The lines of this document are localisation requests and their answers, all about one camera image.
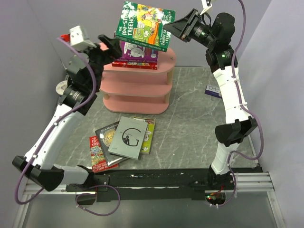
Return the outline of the purple 117-storey treehouse book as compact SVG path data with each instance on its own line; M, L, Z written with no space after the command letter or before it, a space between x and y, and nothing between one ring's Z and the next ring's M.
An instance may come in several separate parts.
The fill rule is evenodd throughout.
M118 59L119 61L158 63L158 50L142 47L125 41L120 41L120 47L122 50L122 57Z

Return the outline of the red 156-storey treehouse book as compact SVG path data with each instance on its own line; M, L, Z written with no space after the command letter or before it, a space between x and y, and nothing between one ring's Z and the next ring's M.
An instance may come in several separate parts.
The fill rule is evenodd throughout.
M148 69L148 70L157 70L157 63L145 63L145 62L123 62L115 61L112 62L113 67L125 67L125 68L136 68L136 69Z

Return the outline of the green 104-storey treehouse book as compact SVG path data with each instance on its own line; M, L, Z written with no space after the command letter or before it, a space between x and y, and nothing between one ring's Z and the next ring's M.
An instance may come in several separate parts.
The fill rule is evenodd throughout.
M125 1L114 37L145 48L167 52L171 33L164 25L175 21L175 11Z

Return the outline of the grey Great Gatsby book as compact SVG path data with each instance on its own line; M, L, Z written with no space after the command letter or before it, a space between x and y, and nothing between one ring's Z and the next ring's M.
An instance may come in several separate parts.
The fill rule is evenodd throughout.
M121 117L108 151L129 159L139 159L147 126L145 121Z

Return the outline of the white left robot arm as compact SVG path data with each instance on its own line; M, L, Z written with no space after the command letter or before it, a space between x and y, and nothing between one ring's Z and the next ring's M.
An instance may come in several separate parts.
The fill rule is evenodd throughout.
M84 191L93 188L92 171L83 166L56 165L55 161L66 140L97 98L104 66L122 55L119 39L106 35L99 35L98 39L105 49L88 41L83 47L76 47L71 35L59 38L74 53L66 68L67 87L38 141L24 156L16 156L12 161L22 177L27 177L44 190L53 191L60 184L77 184Z

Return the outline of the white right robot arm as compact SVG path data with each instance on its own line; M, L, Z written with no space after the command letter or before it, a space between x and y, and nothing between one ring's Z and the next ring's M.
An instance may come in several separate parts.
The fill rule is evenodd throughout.
M217 152L207 175L208 185L219 189L232 180L228 168L232 151L257 127L257 121L244 110L246 102L238 76L238 61L230 45L235 32L235 18L220 13L207 24L204 16L192 9L185 17L168 23L165 30L184 42L192 39L206 47L206 60L218 83L225 108L225 124L215 128Z

